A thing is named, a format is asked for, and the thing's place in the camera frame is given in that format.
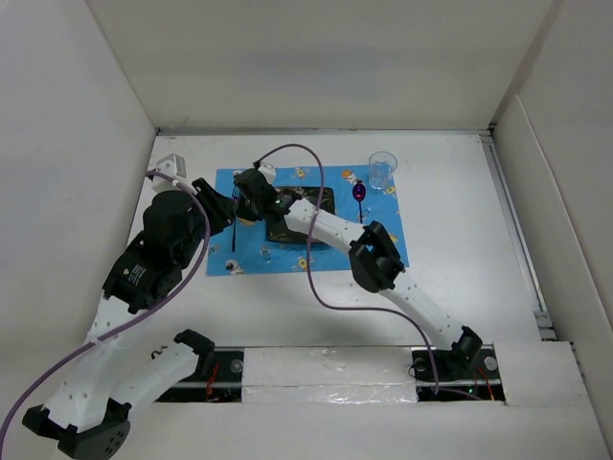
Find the iridescent rainbow fork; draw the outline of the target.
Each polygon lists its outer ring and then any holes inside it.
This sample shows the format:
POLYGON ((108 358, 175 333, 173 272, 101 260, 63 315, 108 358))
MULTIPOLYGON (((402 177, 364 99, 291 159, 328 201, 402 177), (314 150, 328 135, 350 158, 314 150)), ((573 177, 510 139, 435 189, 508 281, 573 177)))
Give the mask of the iridescent rainbow fork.
POLYGON ((236 234, 237 234, 237 222, 238 222, 238 206, 240 202, 240 191, 237 187, 234 187, 232 192, 232 198, 234 200, 234 216, 233 216, 233 231, 231 239, 231 251, 236 251, 236 234))

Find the black floral square plate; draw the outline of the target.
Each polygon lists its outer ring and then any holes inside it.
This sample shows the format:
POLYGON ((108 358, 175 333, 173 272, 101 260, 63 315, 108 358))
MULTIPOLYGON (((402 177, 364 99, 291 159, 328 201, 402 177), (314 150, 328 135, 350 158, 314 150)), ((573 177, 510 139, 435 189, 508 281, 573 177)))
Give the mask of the black floral square plate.
MULTIPOLYGON (((319 194, 319 188, 312 186, 281 186, 276 187, 276 191, 293 192, 305 198, 313 205, 316 204, 319 194)), ((331 214, 335 214, 335 198, 332 188, 324 188, 320 208, 331 214)), ((279 222, 273 226, 266 224, 265 239, 268 242, 274 243, 305 244, 307 242, 307 234, 291 231, 284 223, 279 222)))

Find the blue space-print cloth placemat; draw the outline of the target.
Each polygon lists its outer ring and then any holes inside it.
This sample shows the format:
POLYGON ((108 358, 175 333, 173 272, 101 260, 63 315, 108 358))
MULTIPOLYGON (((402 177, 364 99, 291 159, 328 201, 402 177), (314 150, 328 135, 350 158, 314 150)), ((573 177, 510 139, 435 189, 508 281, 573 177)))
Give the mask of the blue space-print cloth placemat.
MULTIPOLYGON (((358 204, 352 196, 357 179, 368 182, 367 165, 325 166, 325 185, 332 188, 335 215, 352 222, 358 221, 358 204)), ((363 206, 363 224, 381 223, 397 247, 401 261, 409 264, 402 220, 394 185, 385 190, 366 187, 363 206)), ((263 221, 239 219, 237 223, 236 251, 231 251, 233 226, 211 237, 206 275, 209 277, 238 274, 277 274, 304 272, 307 264, 314 271, 348 270, 350 261, 341 252, 314 241, 310 259, 306 259, 305 244, 274 243, 265 239, 263 221)))

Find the iridescent purple spoon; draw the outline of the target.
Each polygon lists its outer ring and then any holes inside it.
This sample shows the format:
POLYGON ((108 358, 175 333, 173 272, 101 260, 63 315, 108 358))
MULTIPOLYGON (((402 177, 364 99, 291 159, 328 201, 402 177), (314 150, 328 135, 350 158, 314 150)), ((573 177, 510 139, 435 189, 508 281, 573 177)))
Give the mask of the iridescent purple spoon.
POLYGON ((358 204, 358 221, 363 222, 363 206, 362 203, 366 197, 366 187, 361 179, 357 179, 352 187, 352 196, 358 204))

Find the clear plastic cup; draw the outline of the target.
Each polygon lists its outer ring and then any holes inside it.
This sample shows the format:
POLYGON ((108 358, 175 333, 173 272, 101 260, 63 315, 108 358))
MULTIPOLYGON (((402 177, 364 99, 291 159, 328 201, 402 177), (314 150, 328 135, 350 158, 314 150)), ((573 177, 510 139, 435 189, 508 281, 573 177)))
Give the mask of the clear plastic cup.
POLYGON ((384 190, 392 185, 393 173, 397 168, 397 158, 389 151, 376 151, 369 157, 369 185, 376 190, 384 190))

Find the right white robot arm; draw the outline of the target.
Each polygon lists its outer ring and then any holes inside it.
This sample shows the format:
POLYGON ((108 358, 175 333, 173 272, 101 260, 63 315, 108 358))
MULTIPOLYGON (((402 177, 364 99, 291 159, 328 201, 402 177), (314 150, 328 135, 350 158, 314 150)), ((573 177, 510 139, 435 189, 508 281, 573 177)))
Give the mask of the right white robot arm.
POLYGON ((431 380, 463 379, 478 363, 483 340, 468 326, 440 307, 408 273, 399 251, 384 225, 351 222, 321 207, 325 186, 318 188, 314 202, 288 189, 273 185, 272 172, 264 165, 239 173, 234 185, 241 204, 268 226, 284 225, 306 236, 306 249, 317 240, 345 254, 352 280, 364 290, 392 302, 394 314, 407 319, 422 335, 431 364, 431 380))

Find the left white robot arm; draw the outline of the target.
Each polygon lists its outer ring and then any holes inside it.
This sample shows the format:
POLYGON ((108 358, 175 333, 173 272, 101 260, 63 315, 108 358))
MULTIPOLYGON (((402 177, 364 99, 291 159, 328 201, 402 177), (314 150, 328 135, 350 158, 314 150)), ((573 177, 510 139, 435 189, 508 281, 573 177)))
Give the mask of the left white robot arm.
POLYGON ((180 380, 213 376, 214 342, 178 333, 142 373, 122 379, 125 358, 160 305, 166 305, 203 262, 208 239, 234 220, 235 202, 204 179, 159 192, 143 213, 143 228, 112 266, 85 349, 44 404, 29 408, 23 426, 57 441, 72 459, 110 459, 125 442, 139 410, 180 380))

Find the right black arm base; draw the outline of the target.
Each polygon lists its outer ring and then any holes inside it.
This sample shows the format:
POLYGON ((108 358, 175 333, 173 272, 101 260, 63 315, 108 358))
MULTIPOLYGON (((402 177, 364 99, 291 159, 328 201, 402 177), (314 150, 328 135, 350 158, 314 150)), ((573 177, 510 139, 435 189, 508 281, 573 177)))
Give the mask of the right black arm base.
POLYGON ((432 350, 437 365, 439 391, 435 393, 435 375, 425 347, 411 350, 408 374, 416 381, 420 403, 506 400, 500 368, 492 345, 484 346, 466 370, 454 370, 443 360, 443 352, 432 350))

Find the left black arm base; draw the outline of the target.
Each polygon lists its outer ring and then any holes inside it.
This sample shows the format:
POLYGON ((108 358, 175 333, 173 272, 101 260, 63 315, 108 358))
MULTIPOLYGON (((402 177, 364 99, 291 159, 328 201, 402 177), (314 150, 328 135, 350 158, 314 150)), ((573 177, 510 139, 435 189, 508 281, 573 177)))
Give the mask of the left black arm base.
POLYGON ((193 330, 178 333, 173 339, 195 349, 195 371, 174 384, 158 403, 240 403, 244 350, 217 348, 213 340, 193 330))

